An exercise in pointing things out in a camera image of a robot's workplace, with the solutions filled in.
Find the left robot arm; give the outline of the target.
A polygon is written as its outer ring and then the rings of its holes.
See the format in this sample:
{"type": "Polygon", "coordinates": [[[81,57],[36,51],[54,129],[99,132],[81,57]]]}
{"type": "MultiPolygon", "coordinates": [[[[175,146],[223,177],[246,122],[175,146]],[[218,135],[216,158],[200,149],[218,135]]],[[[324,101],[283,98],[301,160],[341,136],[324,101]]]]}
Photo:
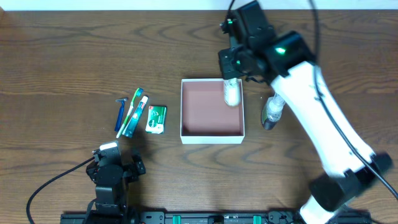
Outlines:
{"type": "Polygon", "coordinates": [[[93,157],[86,173],[96,185],[91,202],[95,209],[88,206],[83,223],[139,223],[138,212],[128,205],[128,190],[146,173],[141,157],[133,155],[130,163],[123,164],[117,140],[100,145],[93,157]]]}

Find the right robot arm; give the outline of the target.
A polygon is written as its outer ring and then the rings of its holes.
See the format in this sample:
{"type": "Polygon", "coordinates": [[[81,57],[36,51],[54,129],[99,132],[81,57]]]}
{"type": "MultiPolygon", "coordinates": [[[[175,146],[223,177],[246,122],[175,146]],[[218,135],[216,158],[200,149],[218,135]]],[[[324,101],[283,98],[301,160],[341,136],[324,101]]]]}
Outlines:
{"type": "Polygon", "coordinates": [[[295,31],[278,35],[257,1],[229,7],[220,27],[229,36],[229,47],[218,54],[222,77],[268,84],[290,107],[321,160],[324,174],[309,185],[300,223],[328,223],[384,182],[393,161],[374,152],[346,119],[318,65],[319,47],[310,49],[295,31]]]}

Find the clear spray bottle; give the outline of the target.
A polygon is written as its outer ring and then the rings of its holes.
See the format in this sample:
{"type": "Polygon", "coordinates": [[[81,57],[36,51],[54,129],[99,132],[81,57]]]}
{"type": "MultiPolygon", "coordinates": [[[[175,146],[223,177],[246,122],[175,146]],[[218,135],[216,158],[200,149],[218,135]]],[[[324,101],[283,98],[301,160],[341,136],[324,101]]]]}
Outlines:
{"type": "Polygon", "coordinates": [[[271,130],[279,122],[284,108],[284,99],[275,93],[269,97],[261,113],[261,123],[265,130],[271,130]]]}

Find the white cream tube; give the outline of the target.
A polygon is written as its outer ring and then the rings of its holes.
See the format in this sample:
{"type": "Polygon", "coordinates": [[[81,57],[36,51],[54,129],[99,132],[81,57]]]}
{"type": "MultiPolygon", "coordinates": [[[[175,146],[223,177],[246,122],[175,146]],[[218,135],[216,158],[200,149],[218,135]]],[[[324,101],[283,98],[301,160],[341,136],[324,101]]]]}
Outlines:
{"type": "Polygon", "coordinates": [[[240,104],[240,85],[237,78],[224,81],[224,101],[228,106],[232,107],[240,104]]]}

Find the blue disposable razor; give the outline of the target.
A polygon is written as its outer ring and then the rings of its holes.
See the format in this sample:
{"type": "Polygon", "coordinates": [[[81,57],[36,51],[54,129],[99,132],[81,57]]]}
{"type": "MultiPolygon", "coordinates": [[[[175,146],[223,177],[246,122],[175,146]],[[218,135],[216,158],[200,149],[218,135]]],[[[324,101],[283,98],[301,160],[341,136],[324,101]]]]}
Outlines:
{"type": "Polygon", "coordinates": [[[123,118],[123,115],[124,115],[125,102],[126,102],[127,100],[128,100],[128,97],[120,98],[120,99],[117,99],[117,100],[116,100],[116,102],[118,102],[118,103],[121,104],[121,106],[120,106],[120,108],[119,108],[119,112],[118,112],[118,117],[117,117],[117,120],[116,120],[116,124],[115,124],[115,127],[114,127],[114,130],[115,130],[116,132],[118,132],[118,131],[121,129],[121,122],[122,122],[122,118],[123,118]]]}

